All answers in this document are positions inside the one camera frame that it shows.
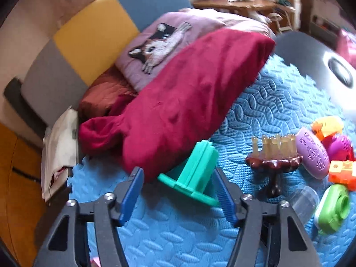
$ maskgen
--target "red blanket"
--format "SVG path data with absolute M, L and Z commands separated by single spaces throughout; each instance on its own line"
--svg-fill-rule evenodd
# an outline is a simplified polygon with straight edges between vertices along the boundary
M 112 150 L 127 172 L 145 181 L 184 160 L 196 142 L 221 125 L 234 100 L 251 85 L 275 43 L 257 33 L 222 29 L 184 48 L 125 108 L 119 96 L 108 117 L 79 128 L 85 153 Z

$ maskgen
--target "metal bolt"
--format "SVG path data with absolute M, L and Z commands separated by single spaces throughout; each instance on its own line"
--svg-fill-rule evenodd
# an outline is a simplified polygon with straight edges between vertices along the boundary
M 288 201 L 282 200 L 279 202 L 282 207 L 288 208 L 290 206 Z
M 73 207 L 76 203 L 77 203 L 76 200 L 68 200 L 68 201 L 66 202 L 66 205 L 67 205 L 68 207 Z
M 112 192 L 107 192 L 107 193 L 104 195 L 104 198 L 105 198 L 106 200 L 115 199 L 115 194 L 113 194 Z
M 253 199 L 253 196 L 251 194 L 243 194 L 243 200 L 251 201 L 252 199 Z

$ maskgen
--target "green plastic toy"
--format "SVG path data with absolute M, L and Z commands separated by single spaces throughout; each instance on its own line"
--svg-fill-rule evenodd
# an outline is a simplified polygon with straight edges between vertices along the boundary
M 195 200 L 218 207 L 220 204 L 217 199 L 203 194 L 217 159 L 218 152 L 210 141 L 197 142 L 178 180 L 165 174 L 160 174 L 158 180 Z
M 316 209 L 314 224 L 321 234 L 333 234 L 350 213 L 348 189 L 344 185 L 332 185 L 325 191 Z

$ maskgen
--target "textured foam mat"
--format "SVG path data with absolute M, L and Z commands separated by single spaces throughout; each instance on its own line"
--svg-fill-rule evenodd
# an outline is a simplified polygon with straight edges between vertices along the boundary
M 315 87 L 310 77 L 304 78 L 295 66 L 282 61 L 276 55 L 270 57 L 255 83 L 235 101 L 211 137 L 219 152 L 218 166 L 245 193 L 256 194 L 267 183 L 244 164 L 245 156 L 252 151 L 253 135 L 296 133 L 318 117 L 339 115 L 345 123 L 344 133 L 356 142 L 355 126 L 345 120 L 341 109 Z M 85 158 L 83 164 L 74 167 L 73 174 L 68 179 L 73 189 L 70 198 L 79 202 L 96 200 L 127 177 L 108 155 Z M 330 184 L 326 178 L 314 179 L 301 167 L 284 175 L 282 195 L 271 201 L 278 202 L 303 185 L 314 188 L 321 198 Z M 355 193 L 350 193 L 350 198 L 350 215 L 336 234 L 318 235 L 312 220 L 305 226 L 324 267 L 338 262 L 356 234 Z M 132 267 L 225 267 L 238 232 L 220 208 L 209 208 L 160 182 L 143 187 L 131 219 L 118 231 Z M 91 256 L 97 256 L 92 224 L 88 235 Z M 256 266 L 264 266 L 264 258 L 265 250 L 260 248 Z

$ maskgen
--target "multicolored cushion backrest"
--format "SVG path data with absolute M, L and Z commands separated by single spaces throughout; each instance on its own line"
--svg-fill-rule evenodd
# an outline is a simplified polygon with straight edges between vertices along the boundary
M 30 67 L 21 93 L 49 126 L 78 102 L 124 47 L 167 12 L 188 0 L 96 0 L 67 22 Z

